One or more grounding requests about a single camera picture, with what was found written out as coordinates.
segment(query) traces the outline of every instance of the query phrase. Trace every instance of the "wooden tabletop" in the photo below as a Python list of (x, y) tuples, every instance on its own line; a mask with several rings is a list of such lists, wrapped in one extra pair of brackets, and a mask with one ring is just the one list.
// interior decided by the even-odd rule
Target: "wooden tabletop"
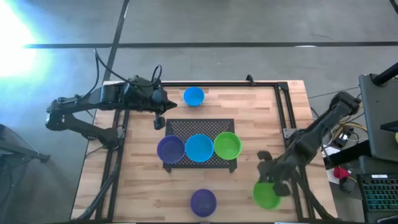
[[(312, 114), (303, 81), (287, 81), (297, 126), (306, 128)], [(162, 168), (157, 157), (157, 143), (165, 136), (165, 128), (153, 128), (154, 115), (132, 111), (126, 132), (126, 143), (119, 178), (114, 222), (275, 222), (297, 221), (292, 196), (284, 197), (278, 209), (258, 207), (252, 190), (259, 178), (256, 153), (269, 151), (274, 157), (285, 151), (275, 90), (271, 87), (204, 87), (205, 101), (198, 108), (190, 108), (183, 101), (185, 87), (166, 87), (169, 99), (178, 104), (167, 111), (168, 118), (229, 118), (234, 119), (235, 133), (241, 138), (243, 150), (238, 168), (173, 169), (171, 174)], [(96, 112), (95, 125), (112, 126), (114, 111)], [(101, 144), (89, 143), (90, 152)], [(72, 218), (81, 215), (92, 202), (101, 185), (106, 150), (89, 155), (84, 163), (73, 207)], [(307, 166), (310, 188), (329, 213), (336, 216), (335, 204), (318, 153)], [(190, 209), (190, 197), (198, 189), (209, 189), (217, 198), (217, 209), (207, 218), (200, 218)], [(303, 194), (300, 194), (305, 208)], [(108, 210), (108, 198), (104, 211)]]

